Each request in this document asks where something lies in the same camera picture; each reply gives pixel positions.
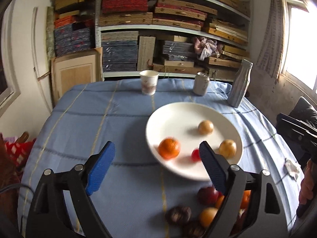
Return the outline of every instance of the white plate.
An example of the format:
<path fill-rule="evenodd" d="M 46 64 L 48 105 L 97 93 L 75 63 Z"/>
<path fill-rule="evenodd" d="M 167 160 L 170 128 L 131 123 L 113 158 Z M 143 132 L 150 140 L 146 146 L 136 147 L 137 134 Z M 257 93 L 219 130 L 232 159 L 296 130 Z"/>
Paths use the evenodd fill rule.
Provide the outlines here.
<path fill-rule="evenodd" d="M 212 134 L 198 133 L 198 125 L 203 120 L 212 121 L 214 124 Z M 234 140 L 237 144 L 237 152 L 233 158 L 228 159 L 228 162 L 239 164 L 242 157 L 242 140 L 234 125 L 222 114 L 205 105 L 178 102 L 157 109 L 147 122 L 145 136 L 151 152 L 164 167 L 192 180 L 210 180 L 202 162 L 191 161 L 192 151 L 204 140 L 216 153 L 222 141 Z M 164 160 L 157 152 L 158 145 L 167 137 L 174 137 L 181 144 L 180 154 L 171 160 Z"/>

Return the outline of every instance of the curtain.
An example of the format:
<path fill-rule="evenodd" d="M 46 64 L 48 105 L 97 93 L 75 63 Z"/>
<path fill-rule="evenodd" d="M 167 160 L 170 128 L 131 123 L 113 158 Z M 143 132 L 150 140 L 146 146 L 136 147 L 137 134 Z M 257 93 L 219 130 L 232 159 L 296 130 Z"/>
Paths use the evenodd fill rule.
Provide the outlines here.
<path fill-rule="evenodd" d="M 283 56 L 284 7 L 284 0 L 271 0 L 264 40 L 257 59 L 257 66 L 275 79 L 280 75 Z"/>

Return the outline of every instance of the paper cup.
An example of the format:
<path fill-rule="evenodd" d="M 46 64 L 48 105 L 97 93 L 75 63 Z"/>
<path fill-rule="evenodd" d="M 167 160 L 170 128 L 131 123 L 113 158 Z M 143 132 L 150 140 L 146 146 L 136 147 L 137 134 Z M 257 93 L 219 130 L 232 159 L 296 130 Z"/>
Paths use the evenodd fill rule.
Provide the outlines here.
<path fill-rule="evenodd" d="M 153 95 L 158 84 L 158 72 L 146 70 L 140 72 L 142 93 L 146 95 Z"/>

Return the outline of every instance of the human hand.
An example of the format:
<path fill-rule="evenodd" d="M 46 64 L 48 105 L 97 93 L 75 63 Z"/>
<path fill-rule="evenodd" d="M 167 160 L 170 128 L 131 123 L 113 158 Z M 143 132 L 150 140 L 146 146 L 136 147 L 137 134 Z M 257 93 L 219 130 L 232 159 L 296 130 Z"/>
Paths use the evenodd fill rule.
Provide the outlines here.
<path fill-rule="evenodd" d="M 301 191 L 299 192 L 299 203 L 302 205 L 305 205 L 307 203 L 307 200 L 313 199 L 313 177 L 311 174 L 311 168 L 312 168 L 313 162 L 309 160 L 307 162 L 307 167 L 304 173 L 304 179 L 301 182 Z"/>

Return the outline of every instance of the tablecloth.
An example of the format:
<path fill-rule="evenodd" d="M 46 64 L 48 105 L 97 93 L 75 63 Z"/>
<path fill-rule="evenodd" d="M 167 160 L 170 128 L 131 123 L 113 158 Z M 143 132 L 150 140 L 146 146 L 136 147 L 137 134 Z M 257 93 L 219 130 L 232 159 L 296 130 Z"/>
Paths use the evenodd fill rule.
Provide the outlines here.
<path fill-rule="evenodd" d="M 177 237 L 164 210 L 183 204 L 193 215 L 202 210 L 195 195 L 206 182 L 176 176 L 162 168 L 145 141 L 145 125 L 151 113 L 172 102 L 195 102 L 214 108 L 237 128 L 244 145 L 240 167 L 259 173 L 268 169 L 281 196 L 288 229 L 295 221 L 300 177 L 287 174 L 285 159 L 296 161 L 273 125 L 246 98 L 239 108 L 226 102 L 230 84 L 210 82 L 205 96 L 192 92 L 194 80 L 161 79 L 153 96 L 143 95 L 139 79 L 105 81 L 71 88 L 59 100 L 44 124 L 26 164 L 22 182 L 33 189 L 47 168 L 69 171 L 99 153 L 110 140 L 116 155 L 100 189 L 91 200 L 113 237 Z M 82 233 L 69 192 L 66 205 L 74 229 Z M 27 221 L 32 195 L 20 189 L 18 217 Z"/>

